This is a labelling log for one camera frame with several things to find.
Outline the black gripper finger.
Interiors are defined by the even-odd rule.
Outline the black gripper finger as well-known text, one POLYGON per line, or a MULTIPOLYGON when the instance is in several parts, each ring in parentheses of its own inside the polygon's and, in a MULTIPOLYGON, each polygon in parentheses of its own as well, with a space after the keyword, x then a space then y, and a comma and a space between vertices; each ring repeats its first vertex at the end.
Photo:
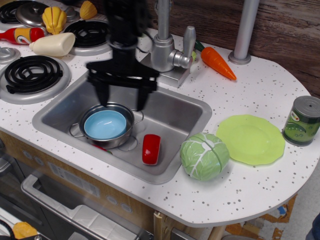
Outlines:
POLYGON ((153 90, 150 87, 146 87, 146 86, 140 87, 138 89, 137 106, 136 106, 136 109, 138 111, 141 111, 144 109, 145 104, 148 100, 148 95, 152 93, 152 91, 153 90))
POLYGON ((109 84, 101 82, 99 80, 93 80, 92 85, 95 88, 95 92, 100 104, 106 107, 109 101, 109 84))

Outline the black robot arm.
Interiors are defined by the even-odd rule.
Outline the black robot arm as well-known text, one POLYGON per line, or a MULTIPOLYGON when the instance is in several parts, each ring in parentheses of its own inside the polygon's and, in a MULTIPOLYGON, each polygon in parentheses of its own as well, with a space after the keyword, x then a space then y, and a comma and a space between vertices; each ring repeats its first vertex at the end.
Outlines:
POLYGON ((102 106, 109 101, 110 86, 137 89, 136 109, 141 111, 148 95, 157 90, 159 76, 157 70, 136 59, 138 38, 151 24, 147 3, 144 0, 104 0, 102 3, 108 20, 112 58, 87 63, 87 81, 94 86, 102 106))

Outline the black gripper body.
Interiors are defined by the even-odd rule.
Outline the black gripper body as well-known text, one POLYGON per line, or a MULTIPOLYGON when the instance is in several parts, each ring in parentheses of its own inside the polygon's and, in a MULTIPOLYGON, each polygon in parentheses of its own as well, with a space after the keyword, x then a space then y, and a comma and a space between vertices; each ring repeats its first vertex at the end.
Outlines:
POLYGON ((145 89, 148 92, 157 89, 159 72, 137 61, 134 46, 120 48, 112 45, 111 49, 110 59, 86 64, 88 81, 98 91, 106 92, 110 85, 145 89))

